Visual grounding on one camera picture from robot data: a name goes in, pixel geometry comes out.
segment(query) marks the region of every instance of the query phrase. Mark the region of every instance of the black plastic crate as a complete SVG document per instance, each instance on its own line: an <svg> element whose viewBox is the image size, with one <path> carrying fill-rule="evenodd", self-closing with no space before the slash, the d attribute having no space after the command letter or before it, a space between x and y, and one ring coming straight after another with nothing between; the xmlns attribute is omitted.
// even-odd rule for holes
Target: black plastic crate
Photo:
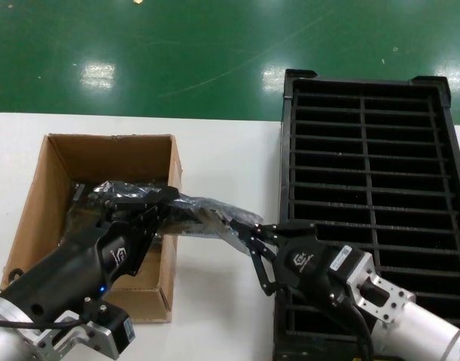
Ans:
<svg viewBox="0 0 460 361"><path fill-rule="evenodd" d="M460 152L445 77L322 79L287 70L280 221L371 252L377 272L460 327ZM275 359L352 360L355 338L289 293Z"/></svg>

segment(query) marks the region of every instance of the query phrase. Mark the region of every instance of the robotic arm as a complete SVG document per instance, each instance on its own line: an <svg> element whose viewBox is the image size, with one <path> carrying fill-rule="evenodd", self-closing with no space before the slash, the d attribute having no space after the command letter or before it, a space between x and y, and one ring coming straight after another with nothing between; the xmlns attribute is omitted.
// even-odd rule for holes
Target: robotic arm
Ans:
<svg viewBox="0 0 460 361"><path fill-rule="evenodd" d="M137 274L179 196L166 187L143 199L106 201L94 227L62 243L0 293L0 361L56 361L76 344L117 359L135 334L128 314L103 296L121 275ZM114 217L118 212L123 219ZM220 230L235 235L237 242L229 243L248 250L267 295L289 289L317 307L357 336L364 361L375 353L406 361L460 361L460 330L382 279L370 253L328 246L310 223L248 225L218 210L210 213ZM273 282L262 259L273 267Z"/></svg>
<svg viewBox="0 0 460 361"><path fill-rule="evenodd" d="M62 359L76 344L117 359L135 338L128 314L102 300L136 275L178 190L112 199L93 227L62 243L0 293L0 361ZM114 220L123 212L123 220ZM15 270L13 275L21 274Z"/></svg>
<svg viewBox="0 0 460 361"><path fill-rule="evenodd" d="M318 240L313 224L248 227L231 222L248 246L263 291L281 288L353 333L363 360L460 361L460 329L415 303L411 292L381 278L370 253ZM265 244L277 246L274 254ZM273 265L269 282L261 258Z"/></svg>

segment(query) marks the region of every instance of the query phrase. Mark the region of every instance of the open cardboard box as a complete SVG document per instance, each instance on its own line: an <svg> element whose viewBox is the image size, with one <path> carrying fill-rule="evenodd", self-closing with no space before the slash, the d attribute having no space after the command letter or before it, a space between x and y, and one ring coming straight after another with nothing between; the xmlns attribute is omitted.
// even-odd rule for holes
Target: open cardboard box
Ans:
<svg viewBox="0 0 460 361"><path fill-rule="evenodd" d="M180 188L181 163L171 135L47 135L44 137L1 290L15 268L30 270L54 250L76 181L167 180ZM149 252L135 277L123 276L105 299L134 322L171 320L177 237L165 236L160 252Z"/></svg>

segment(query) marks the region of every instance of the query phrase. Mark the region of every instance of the green floor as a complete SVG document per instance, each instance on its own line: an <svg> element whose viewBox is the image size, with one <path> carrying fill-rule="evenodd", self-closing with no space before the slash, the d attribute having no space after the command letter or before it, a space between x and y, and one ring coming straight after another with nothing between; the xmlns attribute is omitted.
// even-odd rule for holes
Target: green floor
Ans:
<svg viewBox="0 0 460 361"><path fill-rule="evenodd" d="M0 111L280 120L286 68L446 75L460 0L0 0Z"/></svg>

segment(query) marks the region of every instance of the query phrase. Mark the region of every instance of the cable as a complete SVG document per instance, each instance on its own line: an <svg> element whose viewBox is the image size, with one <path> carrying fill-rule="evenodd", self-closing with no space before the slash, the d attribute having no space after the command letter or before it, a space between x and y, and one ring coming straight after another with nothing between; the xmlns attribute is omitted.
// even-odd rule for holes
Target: cable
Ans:
<svg viewBox="0 0 460 361"><path fill-rule="evenodd" d="M83 319L56 323L12 322L0 320L0 327L9 329L73 329L83 323L85 323Z"/></svg>
<svg viewBox="0 0 460 361"><path fill-rule="evenodd" d="M373 344L372 344L372 335L370 334L370 330L368 329L367 322L365 322L364 316L360 313L360 311L353 305L352 303L349 304L350 310L355 315L360 324L361 330L364 331L364 340L358 340L359 349L363 349L362 351L362 360L363 361L373 361Z"/></svg>

